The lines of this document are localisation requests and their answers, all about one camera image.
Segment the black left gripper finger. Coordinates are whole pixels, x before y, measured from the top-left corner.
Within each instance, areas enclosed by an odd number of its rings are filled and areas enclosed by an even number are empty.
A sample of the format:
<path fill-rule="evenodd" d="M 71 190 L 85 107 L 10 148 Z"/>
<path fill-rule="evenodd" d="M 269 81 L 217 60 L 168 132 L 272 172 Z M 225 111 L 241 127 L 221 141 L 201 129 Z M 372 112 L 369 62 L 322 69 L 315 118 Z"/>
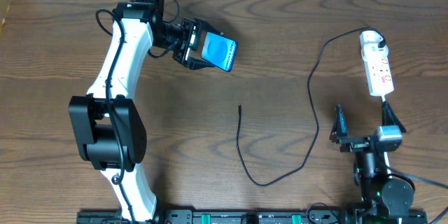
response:
<path fill-rule="evenodd" d="M 207 21 L 203 21 L 203 30 L 205 32 L 209 32 L 212 34 L 217 34 L 219 36 L 223 36 L 224 33 L 221 31 L 218 31 L 216 28 L 214 28 L 210 23 L 208 23 Z"/>
<path fill-rule="evenodd" d="M 214 65 L 202 59 L 189 58 L 187 60 L 187 67 L 189 69 L 203 69 L 208 67 L 214 67 Z"/>

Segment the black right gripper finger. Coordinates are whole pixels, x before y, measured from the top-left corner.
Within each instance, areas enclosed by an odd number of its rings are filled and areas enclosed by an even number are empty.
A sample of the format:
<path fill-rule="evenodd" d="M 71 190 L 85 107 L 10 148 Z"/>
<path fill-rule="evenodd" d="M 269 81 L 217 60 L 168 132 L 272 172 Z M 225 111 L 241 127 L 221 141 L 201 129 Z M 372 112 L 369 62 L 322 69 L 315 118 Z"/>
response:
<path fill-rule="evenodd" d="M 335 107 L 335 120 L 330 133 L 330 140 L 339 143 L 348 137 L 347 122 L 340 104 Z"/>
<path fill-rule="evenodd" d="M 400 122 L 396 114 L 393 112 L 391 105 L 387 101 L 381 104 L 381 121 L 383 126 L 398 126 L 402 133 L 406 133 L 405 126 Z"/>

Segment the blue Galaxy smartphone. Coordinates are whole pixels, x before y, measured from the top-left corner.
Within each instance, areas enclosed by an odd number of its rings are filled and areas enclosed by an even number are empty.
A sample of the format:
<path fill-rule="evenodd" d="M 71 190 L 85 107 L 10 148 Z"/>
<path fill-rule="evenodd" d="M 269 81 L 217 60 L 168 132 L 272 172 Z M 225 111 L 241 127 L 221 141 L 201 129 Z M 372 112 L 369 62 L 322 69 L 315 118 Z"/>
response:
<path fill-rule="evenodd" d="M 206 34 L 201 58 L 226 72 L 231 72 L 238 42 L 211 32 Z"/>

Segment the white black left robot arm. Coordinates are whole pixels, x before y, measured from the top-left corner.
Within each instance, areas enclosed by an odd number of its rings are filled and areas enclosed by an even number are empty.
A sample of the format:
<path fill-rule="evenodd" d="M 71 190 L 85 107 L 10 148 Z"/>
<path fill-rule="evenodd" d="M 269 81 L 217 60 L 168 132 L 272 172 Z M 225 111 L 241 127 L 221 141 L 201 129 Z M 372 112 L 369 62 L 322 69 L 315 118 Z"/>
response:
<path fill-rule="evenodd" d="M 189 57 L 203 34 L 224 34 L 207 21 L 183 19 L 180 24 L 163 19 L 165 0 L 120 2 L 107 14 L 113 29 L 101 71 L 84 96 L 73 96 L 69 117 L 78 152 L 112 185 L 122 207 L 117 221 L 163 223 L 158 200 L 144 174 L 147 134 L 134 104 L 137 83 L 152 47 L 172 53 L 190 70 L 213 63 Z"/>

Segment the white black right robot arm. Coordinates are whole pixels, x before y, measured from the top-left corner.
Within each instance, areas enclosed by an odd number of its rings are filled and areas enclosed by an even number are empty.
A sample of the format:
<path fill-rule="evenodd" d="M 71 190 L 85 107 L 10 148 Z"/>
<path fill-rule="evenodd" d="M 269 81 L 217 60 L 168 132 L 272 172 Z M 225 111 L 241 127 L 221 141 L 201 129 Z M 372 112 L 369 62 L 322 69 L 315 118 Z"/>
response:
<path fill-rule="evenodd" d="M 414 182 L 392 171 L 385 157 L 400 147 L 407 130 L 387 101 L 381 105 L 381 121 L 374 134 L 351 138 L 342 107 L 335 107 L 330 140 L 340 145 L 340 152 L 354 154 L 353 180 L 361 191 L 361 202 L 341 213 L 342 223 L 399 223 L 410 215 Z"/>

